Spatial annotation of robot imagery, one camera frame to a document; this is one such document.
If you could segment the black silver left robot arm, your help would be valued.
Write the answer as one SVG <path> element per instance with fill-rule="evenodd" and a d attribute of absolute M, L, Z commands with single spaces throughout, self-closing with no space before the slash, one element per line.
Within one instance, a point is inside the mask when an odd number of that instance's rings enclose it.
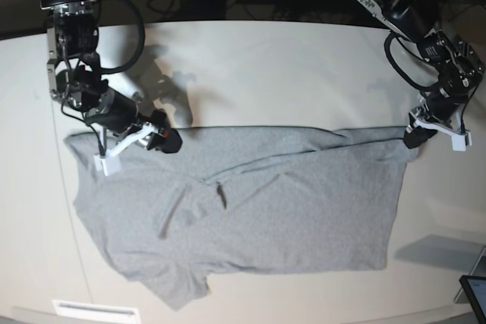
<path fill-rule="evenodd" d="M 453 150 L 465 151 L 472 145 L 472 135 L 464 114 L 483 81 L 485 64 L 467 42 L 440 22 L 445 0 L 356 1 L 389 29 L 383 45 L 387 60 L 420 94 L 418 106 L 409 112 L 405 145 L 417 148 L 441 132 L 450 137 Z M 417 50 L 410 55 L 433 68 L 437 80 L 429 85 L 415 82 L 393 57 L 393 41 L 414 44 Z"/>

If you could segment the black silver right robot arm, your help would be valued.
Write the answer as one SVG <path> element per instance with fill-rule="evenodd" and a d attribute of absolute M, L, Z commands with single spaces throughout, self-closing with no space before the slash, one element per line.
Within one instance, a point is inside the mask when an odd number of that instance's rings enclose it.
<path fill-rule="evenodd" d="M 130 97 L 111 88 L 107 76 L 120 74 L 133 67 L 142 55 L 146 40 L 144 21 L 137 6 L 130 0 L 114 0 L 125 5 L 134 15 L 137 42 L 133 55 L 122 65 L 105 68 L 97 51 L 99 24 L 95 5 L 106 0 L 40 0 L 41 8 L 49 12 L 47 37 L 49 60 L 46 69 L 49 93 L 61 109 L 69 108 L 73 118 L 96 137 L 99 156 L 110 154 L 106 133 L 112 132 L 120 144 L 140 140 L 148 150 L 177 153 L 182 138 L 165 112 L 142 114 Z"/>

